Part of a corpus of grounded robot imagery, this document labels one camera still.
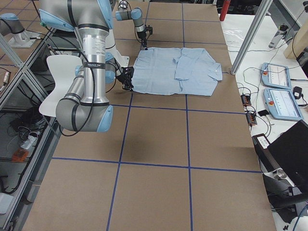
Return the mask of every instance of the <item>metal frame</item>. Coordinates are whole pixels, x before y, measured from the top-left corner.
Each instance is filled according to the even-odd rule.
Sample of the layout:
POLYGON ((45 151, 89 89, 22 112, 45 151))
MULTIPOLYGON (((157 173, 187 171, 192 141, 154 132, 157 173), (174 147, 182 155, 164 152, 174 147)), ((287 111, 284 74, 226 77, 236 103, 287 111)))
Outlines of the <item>metal frame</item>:
MULTIPOLYGON (((53 125, 55 122, 55 118, 52 118, 51 119, 51 124, 53 125)), ((29 178, 33 172, 33 169, 37 163, 37 160, 39 159, 39 156, 45 146, 45 143, 46 143, 46 140, 47 138, 49 137, 51 133, 51 129, 49 127, 47 127, 44 131, 44 133, 42 134, 42 138, 41 140, 39 141, 38 145, 37 145, 37 148, 36 150, 34 151, 34 153, 32 154, 32 160, 31 162, 29 163, 26 171, 25 171, 25 174, 24 176, 22 177, 22 180, 20 182, 20 185, 17 189, 17 191, 15 191, 13 193, 14 195, 14 199, 13 199, 13 203, 11 203, 8 211, 6 214, 3 214, 2 216, 0 216, 0 223, 3 223, 4 222, 4 225, 3 227, 0 227, 0 229, 6 229, 8 224, 10 223, 12 217, 13 217, 13 214, 17 208, 17 205, 23 195, 23 191, 26 187, 26 185, 28 184, 28 181, 29 181, 29 178)))
POLYGON ((264 19, 264 16, 266 15, 266 13, 268 12, 271 3, 273 2, 273 0, 263 0, 261 2, 261 5, 254 17, 254 20, 252 21, 249 30, 247 32, 247 35, 243 41, 243 44, 234 60, 232 69, 231 69, 231 74, 235 75, 236 72, 238 71, 247 51, 248 48, 250 47, 250 44, 252 43, 252 41, 254 40, 254 37, 264 19))

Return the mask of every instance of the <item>white table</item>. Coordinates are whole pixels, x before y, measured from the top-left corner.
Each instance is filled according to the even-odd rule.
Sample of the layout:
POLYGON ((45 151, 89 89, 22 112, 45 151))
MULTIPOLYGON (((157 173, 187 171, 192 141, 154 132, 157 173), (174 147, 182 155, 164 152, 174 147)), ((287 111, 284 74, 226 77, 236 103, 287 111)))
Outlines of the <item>white table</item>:
MULTIPOLYGON (((230 32, 238 32, 238 35, 242 35, 242 38, 245 37, 247 34, 247 31, 253 21, 253 16, 251 15, 234 15, 234 14, 228 14, 226 15, 226 19, 224 22, 221 22, 223 30, 229 30, 230 32)), ((276 50, 271 50, 268 47, 269 42, 271 41, 272 37, 277 31, 277 27, 274 24, 273 20, 270 16, 266 16, 261 24, 261 27, 259 28, 253 43, 251 44, 250 48, 248 50, 257 50, 257 51, 250 51, 246 54, 244 61, 242 62, 238 72, 236 73, 236 80, 239 84, 239 87, 242 87, 242 84, 244 87, 247 87, 251 90, 251 92, 256 92, 257 89, 247 83, 244 82, 244 75, 243 72, 245 69, 249 67, 256 67, 258 69, 261 68, 263 63, 271 63, 273 64, 281 64, 288 66, 289 68, 299 66, 296 60, 286 59, 283 55, 283 51, 286 49, 287 45, 283 44, 284 41, 281 41, 277 47, 281 47, 276 50)), ((237 55, 238 51, 240 49, 241 45, 241 39, 234 39, 235 37, 227 37, 225 35, 225 39, 227 41, 228 50, 231 62, 233 63, 235 60, 235 57, 237 55)), ((290 69, 290 76, 293 79, 306 79, 303 70, 300 67, 290 69)), ((249 82, 251 84, 254 84, 256 86, 260 83, 260 76, 261 73, 257 69, 249 69, 245 71, 245 80, 246 82, 249 82)), ((294 86, 299 86, 303 89, 303 94, 305 100, 308 100, 308 82, 291 82, 292 88, 294 86)), ((262 83, 259 86, 259 93, 258 97, 257 94, 252 94, 251 96, 251 102, 252 105, 257 108, 257 111, 261 111, 264 109, 267 109, 264 98, 263 98, 263 90, 264 86, 262 83)), ((302 99, 298 100, 298 104, 304 104, 302 99)), ((307 108, 301 108, 300 109, 305 122, 308 122, 308 109, 307 108)), ((282 132, 287 131, 292 125, 294 125, 296 122, 294 121, 285 121, 285 120, 276 120, 271 115, 268 115, 269 121, 272 124, 271 126, 271 133, 268 136, 268 140, 270 142, 273 142, 275 139, 277 139, 282 132)), ((265 133, 267 131, 267 126, 265 123, 257 118, 257 125, 253 126, 251 129, 251 136, 265 133)), ((282 230, 283 227, 286 225, 285 222, 280 218, 280 216, 277 213, 273 213, 275 224, 277 230, 282 230)), ((292 230, 295 219, 293 219, 289 230, 292 230)), ((297 224, 296 231, 304 231, 307 230, 308 227, 308 217, 301 217, 299 220, 299 223, 297 224)))

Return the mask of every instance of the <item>blue grid line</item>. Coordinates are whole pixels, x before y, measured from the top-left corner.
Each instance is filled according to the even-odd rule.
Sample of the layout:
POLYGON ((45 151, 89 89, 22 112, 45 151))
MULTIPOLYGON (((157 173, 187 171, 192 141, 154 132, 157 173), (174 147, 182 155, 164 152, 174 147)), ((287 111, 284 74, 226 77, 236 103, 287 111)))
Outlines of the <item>blue grid line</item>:
POLYGON ((15 66, 14 64, 0 64, 0 66, 15 66))
POLYGON ((182 26, 183 26, 183 47, 185 47, 185 32, 184 32, 184 10, 183 10, 183 3, 182 3, 182 26))
MULTIPOLYGON (((5 56, 5 54, 3 56, 1 56, 0 60, 5 56)), ((4 65, 4 64, 1 64, 1 65, 4 65)))
POLYGON ((163 21, 184 21, 184 22, 202 22, 202 23, 220 23, 220 21, 207 20, 187 20, 187 19, 165 19, 165 18, 148 18, 149 20, 163 20, 163 21))
POLYGON ((193 167, 193 166, 180 166, 180 165, 162 165, 162 164, 151 164, 151 163, 136 163, 127 161, 112 161, 112 160, 95 160, 95 159, 81 159, 81 158, 67 158, 67 157, 52 157, 55 160, 68 160, 68 161, 83 161, 83 162, 99 162, 108 164, 122 164, 122 165, 139 165, 139 166, 153 166, 153 167, 170 167, 170 168, 186 168, 186 169, 197 169, 197 170, 210 170, 210 171, 223 171, 223 172, 245 172, 245 173, 262 173, 261 171, 255 170, 241 170, 231 168, 217 168, 217 167, 193 167))
POLYGON ((11 0, 11 2, 9 2, 8 4, 6 4, 1 10, 6 9, 6 7, 12 3, 12 1, 13 1, 13 0, 11 0))
MULTIPOLYGON (((131 40, 131 41, 136 41, 136 39, 131 39, 131 38, 115 38, 115 40, 131 40)), ((167 41, 167 40, 148 40, 151 42, 180 42, 182 43, 183 41, 167 41)), ((197 44, 214 44, 214 45, 226 45, 225 43, 215 43, 215 42, 186 42, 186 43, 197 43, 197 44)))
POLYGON ((117 171, 116 171, 116 177, 115 177, 116 180, 115 180, 114 191, 113 191, 113 194, 112 194, 112 199, 111 199, 111 204, 110 204, 110 210, 109 210, 109 216, 108 216, 106 231, 109 231, 109 227, 110 227, 111 214, 112 214, 112 209, 113 209, 113 205, 114 205, 114 201, 115 201, 117 180, 119 178, 119 172, 120 172, 120 167, 121 167, 121 160, 122 160, 122 154, 123 154, 123 150, 124 150, 125 137, 126 137, 126 132, 127 132, 127 128, 128 128, 128 121, 129 121, 129 114, 130 114, 132 100, 133 100, 133 94, 131 94, 130 102, 129 102, 129 109, 128 109, 128 113, 127 113, 127 119, 126 119, 124 135, 123 135, 123 142, 122 142, 122 146, 121 146, 119 163, 118 163, 117 171))
POLYGON ((207 110, 197 110, 197 109, 188 109, 190 112, 211 112, 211 113, 223 113, 223 114, 238 114, 245 115, 244 112, 222 112, 222 111, 207 111, 207 110))
POLYGON ((188 168, 187 166, 179 166, 179 165, 160 165, 160 164, 148 164, 148 163, 136 163, 136 162, 121 162, 121 164, 122 165, 154 166, 154 167, 188 168))
POLYGON ((84 161, 84 162, 100 162, 100 163, 112 163, 118 164, 118 161, 112 160, 95 160, 95 159, 80 159, 80 158, 67 158, 67 157, 53 157, 54 160, 75 160, 75 161, 84 161))
POLYGON ((14 9, 14 8, 6 8, 6 7, 4 7, 4 8, 6 10, 13 10, 13 11, 23 11, 23 10, 25 10, 25 11, 35 11, 34 9, 14 9))
POLYGON ((222 114, 237 114, 237 115, 245 115, 244 112, 223 112, 223 111, 210 111, 210 110, 198 110, 198 109, 181 109, 181 108, 167 108, 167 107, 147 107, 147 106, 134 106, 134 105, 120 105, 113 104, 113 106, 118 107, 131 107, 131 108, 145 108, 145 109, 160 109, 160 110, 176 110, 176 111, 189 111, 189 112, 208 112, 208 113, 222 113, 222 114))
POLYGON ((146 20, 148 19, 148 13, 149 13, 149 9, 150 9, 150 4, 151 4, 151 2, 149 2, 148 9, 146 11, 146 16, 145 16, 145 21, 144 21, 145 25, 146 25, 146 20))
POLYGON ((198 169, 198 170, 212 170, 212 171, 225 171, 225 172, 262 173, 261 171, 240 170, 240 169, 227 169, 227 168, 212 168, 212 167, 190 167, 190 168, 191 169, 198 169))
POLYGON ((165 107, 146 107, 146 106, 131 106, 133 108, 147 108, 147 109, 161 109, 161 110, 176 110, 176 111, 185 111, 185 109, 180 108, 165 108, 165 107))
POLYGON ((112 104, 112 106, 116 106, 116 107, 129 107, 129 105, 120 105, 120 104, 112 104))
POLYGON ((185 95, 185 103, 186 103, 186 133, 187 133, 187 156, 188 156, 189 206, 190 206, 190 218, 191 218, 191 231, 193 231, 192 176, 191 176, 191 156, 190 156, 190 142, 189 142, 189 121, 188 121, 187 95, 185 95))
POLYGON ((29 3, 24 8, 21 9, 21 11, 16 16, 18 16, 29 4, 31 4, 30 1, 29 1, 29 3))

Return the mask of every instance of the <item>brown cardboard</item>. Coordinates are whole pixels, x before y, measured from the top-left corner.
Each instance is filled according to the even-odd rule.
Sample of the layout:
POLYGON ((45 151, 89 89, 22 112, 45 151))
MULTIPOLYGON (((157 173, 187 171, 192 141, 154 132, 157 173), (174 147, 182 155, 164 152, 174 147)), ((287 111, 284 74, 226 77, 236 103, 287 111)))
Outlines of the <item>brown cardboard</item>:
POLYGON ((216 6, 212 4, 202 4, 196 7, 193 4, 183 4, 184 20, 216 21, 219 16, 216 6))
POLYGON ((182 20, 182 5, 166 2, 162 6, 158 2, 151 2, 147 18, 182 20))
POLYGON ((191 166, 260 170, 245 115, 188 112, 191 166))
POLYGON ((186 113, 131 108, 122 161, 186 166, 186 113))
POLYGON ((185 95, 150 95, 134 93, 133 106, 185 109, 185 95))
POLYGON ((226 44, 220 22, 184 21, 185 42, 226 44))
POLYGON ((188 170, 127 166, 120 169, 110 231, 188 231, 188 170))
POLYGON ((262 175, 192 169, 194 231, 275 231, 262 175))
POLYGON ((183 22, 177 20, 148 19, 147 24, 153 27, 149 41, 183 42, 183 22))
POLYGON ((102 230, 117 164, 52 160, 23 231, 102 230))
POLYGON ((61 137, 53 156, 118 161, 127 114, 127 107, 115 106, 115 116, 107 133, 80 132, 73 138, 61 137))

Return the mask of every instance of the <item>black cable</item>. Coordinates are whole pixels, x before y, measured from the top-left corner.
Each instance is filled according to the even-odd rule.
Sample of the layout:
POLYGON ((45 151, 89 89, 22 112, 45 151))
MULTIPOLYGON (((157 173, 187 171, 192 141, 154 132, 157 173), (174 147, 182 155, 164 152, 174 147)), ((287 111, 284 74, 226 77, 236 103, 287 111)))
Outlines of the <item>black cable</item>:
POLYGON ((308 81, 307 79, 295 79, 295 78, 291 78, 290 79, 291 81, 299 81, 299 82, 305 82, 305 81, 308 81))
POLYGON ((0 67, 0 69, 3 69, 3 70, 5 70, 5 71, 7 71, 7 72, 10 72, 10 73, 11 73, 11 71, 9 71, 8 69, 5 69, 5 68, 3 68, 3 67, 0 67))
POLYGON ((257 117, 258 117, 259 119, 261 119, 261 120, 266 124, 267 130, 266 130, 266 132, 265 132, 265 136, 268 137, 268 135, 266 135, 266 134, 268 133, 270 126, 269 126, 269 125, 267 124, 267 122, 266 122, 264 119, 262 119, 260 116, 257 115, 257 117))
MULTIPOLYGON (((34 148, 33 153, 36 152, 37 148, 38 148, 38 146, 36 146, 34 148)), ((29 164, 32 162, 32 158, 33 158, 33 155, 31 155, 29 157, 29 160, 27 161, 26 166, 24 167, 23 171, 19 174, 19 179, 18 179, 16 186, 11 191, 6 191, 7 187, 6 188, 4 187, 4 183, 3 183, 3 180, 2 180, 2 178, 7 178, 8 176, 0 176, 1 192, 6 193, 6 194, 12 194, 18 189, 19 185, 21 184, 22 178, 24 177, 26 170, 28 169, 29 164)))
POLYGON ((115 85, 116 85, 115 83, 116 83, 116 78, 115 78, 115 82, 114 82, 113 86, 108 91, 106 91, 106 93, 110 92, 115 87, 115 85))
POLYGON ((52 85, 55 85, 55 83, 48 84, 48 85, 44 86, 44 88, 50 87, 52 85))
POLYGON ((40 14, 39 14, 39 11, 38 11, 38 9, 37 9, 37 6, 35 5, 35 3, 34 3, 33 0, 31 0, 31 2, 32 2, 33 6, 34 6, 34 8, 35 8, 35 11, 36 11, 37 14, 38 14, 38 17, 40 18, 40 14))
POLYGON ((30 98, 25 92, 23 89, 21 89, 19 86, 17 86, 17 89, 19 89, 19 91, 26 97, 30 100, 30 103, 32 104, 32 106, 35 106, 35 105, 38 105, 37 102, 35 102, 32 98, 30 98))
POLYGON ((50 83, 54 83, 54 81, 50 80, 50 79, 47 79, 46 77, 44 77, 43 75, 41 74, 38 74, 38 73, 33 73, 34 75, 38 75, 38 76, 41 76, 43 79, 47 80, 48 82, 50 83))
POLYGON ((304 99, 304 94, 302 94, 302 99, 305 102, 305 104, 299 104, 298 106, 299 107, 306 107, 308 104, 307 104, 307 101, 304 99))
POLYGON ((247 90, 249 90, 249 96, 251 95, 251 90, 247 87, 240 87, 238 89, 243 89, 242 94, 244 94, 244 89, 247 89, 247 90))
POLYGON ((29 30, 27 29, 26 31, 29 31, 29 32, 33 32, 33 33, 37 33, 37 34, 40 34, 40 35, 44 35, 46 36, 53 44, 54 46, 59 50, 57 44, 55 44, 55 42, 50 38, 51 34, 50 35, 46 35, 46 34, 43 34, 43 33, 40 33, 40 32, 36 32, 36 31, 33 31, 33 30, 29 30))

